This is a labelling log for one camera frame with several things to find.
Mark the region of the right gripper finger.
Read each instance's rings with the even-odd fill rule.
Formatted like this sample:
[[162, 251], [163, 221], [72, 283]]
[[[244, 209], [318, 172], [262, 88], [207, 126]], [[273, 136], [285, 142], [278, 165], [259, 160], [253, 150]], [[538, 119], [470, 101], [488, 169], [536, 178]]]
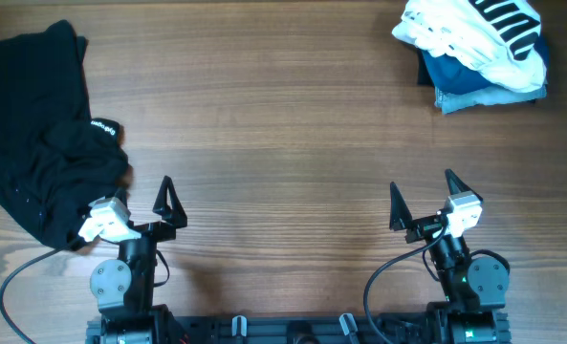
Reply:
[[445, 177], [450, 195], [471, 191], [476, 197], [479, 197], [479, 194], [465, 184], [451, 169], [445, 170]]
[[394, 231], [408, 229], [413, 218], [400, 189], [394, 182], [390, 183], [390, 199], [389, 228]]

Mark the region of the black t-shirt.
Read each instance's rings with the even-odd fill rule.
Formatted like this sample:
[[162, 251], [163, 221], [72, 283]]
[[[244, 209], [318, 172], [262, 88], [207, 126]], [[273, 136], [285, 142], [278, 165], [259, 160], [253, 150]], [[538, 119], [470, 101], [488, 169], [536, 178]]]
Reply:
[[78, 250], [90, 204], [129, 162], [120, 125], [92, 118], [87, 40], [66, 20], [0, 41], [0, 205], [40, 244]]

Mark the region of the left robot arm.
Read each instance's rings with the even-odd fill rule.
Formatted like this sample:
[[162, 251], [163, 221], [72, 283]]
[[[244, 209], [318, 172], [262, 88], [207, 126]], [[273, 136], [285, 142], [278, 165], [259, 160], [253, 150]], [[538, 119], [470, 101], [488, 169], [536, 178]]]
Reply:
[[165, 264], [157, 249], [160, 242], [172, 241], [177, 230], [187, 226], [187, 216], [170, 177], [163, 177], [153, 205], [157, 222], [134, 225], [127, 208], [126, 191], [93, 203], [79, 234], [115, 244], [116, 259], [97, 265], [90, 277], [100, 320], [90, 321], [87, 344], [182, 343], [190, 341], [187, 331], [166, 305], [153, 304], [158, 263]]

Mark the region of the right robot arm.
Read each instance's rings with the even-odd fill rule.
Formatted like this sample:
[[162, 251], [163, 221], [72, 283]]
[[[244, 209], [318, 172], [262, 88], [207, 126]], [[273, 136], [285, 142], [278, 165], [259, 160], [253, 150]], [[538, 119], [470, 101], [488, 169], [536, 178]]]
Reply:
[[501, 255], [469, 250], [464, 233], [478, 225], [483, 198], [450, 169], [449, 195], [436, 214], [415, 218], [395, 183], [390, 184], [389, 226], [411, 244], [426, 245], [444, 302], [430, 302], [419, 325], [420, 343], [505, 343], [511, 340], [506, 306], [511, 266]]

